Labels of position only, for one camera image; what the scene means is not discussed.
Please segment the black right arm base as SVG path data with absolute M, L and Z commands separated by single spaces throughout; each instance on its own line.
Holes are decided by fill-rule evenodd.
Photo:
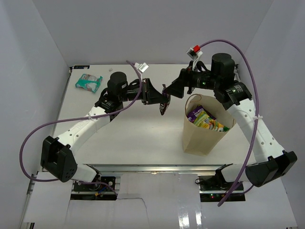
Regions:
M 195 184 L 199 186 L 201 202 L 219 202 L 226 195 L 233 182 L 222 183 L 217 181 L 215 176 L 199 176 L 195 180 Z M 245 201 L 243 184 L 240 184 L 226 201 Z

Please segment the green Fox's candy bag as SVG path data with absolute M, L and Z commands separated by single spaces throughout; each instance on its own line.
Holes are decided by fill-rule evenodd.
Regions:
M 194 120 L 193 124 L 197 127 L 213 130 L 216 132 L 227 132 L 230 129 L 218 121 L 212 119 L 206 111 L 201 111 L 197 118 Z

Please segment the teal tissue packet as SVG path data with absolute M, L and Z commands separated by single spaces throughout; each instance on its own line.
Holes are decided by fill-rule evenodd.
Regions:
M 94 75 L 84 73 L 76 82 L 75 87 L 96 93 L 102 83 L 102 80 L 102 76 L 96 77 Z

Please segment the purple Fox's candy bag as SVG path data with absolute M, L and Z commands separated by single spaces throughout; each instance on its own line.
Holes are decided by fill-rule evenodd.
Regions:
M 194 122 L 195 119 L 198 117 L 198 115 L 204 111 L 205 112 L 205 109 L 202 105 L 198 105 L 196 106 L 192 111 L 190 111 L 188 114 L 187 114 L 187 119 L 188 121 L 190 122 Z

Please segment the brown M&M's packet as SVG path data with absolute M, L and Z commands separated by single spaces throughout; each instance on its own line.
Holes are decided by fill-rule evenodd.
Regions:
M 167 108 L 170 105 L 171 95 L 167 93 L 166 84 L 162 84 L 162 87 L 163 87 L 161 91 L 162 101 L 160 102 L 159 110 L 160 110 L 160 114 L 164 115 Z

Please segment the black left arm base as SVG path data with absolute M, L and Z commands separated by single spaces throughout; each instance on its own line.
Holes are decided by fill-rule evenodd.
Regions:
M 112 189 L 115 189 L 116 177 L 100 177 L 100 182 L 106 183 Z M 74 192 L 104 192 L 110 191 L 112 192 L 108 186 L 103 184 L 81 184 L 81 183 L 74 183 L 73 189 Z

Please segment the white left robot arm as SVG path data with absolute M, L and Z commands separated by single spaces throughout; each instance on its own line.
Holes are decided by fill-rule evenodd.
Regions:
M 41 166 L 61 182 L 71 179 L 84 181 L 89 190 L 100 187 L 98 172 L 84 164 L 78 164 L 74 158 L 81 146 L 100 128 L 109 124 L 123 109 L 123 102 L 141 100 L 144 105 L 165 104 L 169 98 L 158 92 L 150 79 L 136 79 L 127 82 L 123 72 L 110 75 L 107 87 L 99 100 L 79 121 L 56 138 L 48 136 L 42 144 Z

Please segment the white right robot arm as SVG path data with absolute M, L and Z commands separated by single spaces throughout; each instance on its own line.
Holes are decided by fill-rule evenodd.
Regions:
M 195 71 L 191 66 L 181 69 L 177 79 L 167 87 L 167 93 L 183 98 L 193 89 L 213 90 L 215 98 L 235 119 L 249 144 L 256 163 L 245 167 L 245 175 L 255 187 L 261 187 L 285 175 L 297 161 L 293 151 L 285 151 L 275 140 L 264 121 L 256 114 L 258 106 L 242 82 L 235 80 L 235 62 L 227 53 L 212 56 L 211 69 Z

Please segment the brown paper bag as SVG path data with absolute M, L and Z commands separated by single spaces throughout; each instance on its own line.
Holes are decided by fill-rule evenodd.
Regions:
M 212 116 L 219 121 L 220 124 L 228 127 L 225 132 L 209 130 L 207 128 L 198 127 L 188 120 L 187 115 L 197 106 L 201 105 Z M 235 126 L 236 120 L 224 109 L 222 104 L 214 97 L 192 94 L 185 102 L 184 107 L 184 123 L 183 123 L 183 150 L 186 153 L 205 156 L 209 154 L 217 143 L 231 131 Z

